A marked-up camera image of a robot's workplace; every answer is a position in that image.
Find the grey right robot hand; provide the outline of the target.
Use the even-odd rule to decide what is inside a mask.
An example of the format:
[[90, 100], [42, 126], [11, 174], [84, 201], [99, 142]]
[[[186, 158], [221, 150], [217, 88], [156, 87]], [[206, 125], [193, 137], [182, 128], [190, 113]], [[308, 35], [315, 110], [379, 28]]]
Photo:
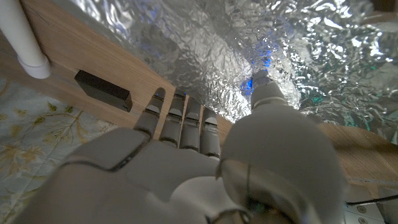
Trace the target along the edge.
[[133, 128], [81, 145], [15, 223], [341, 223], [335, 148], [260, 70], [251, 113], [219, 140], [216, 114], [176, 91], [154, 138], [159, 88]]

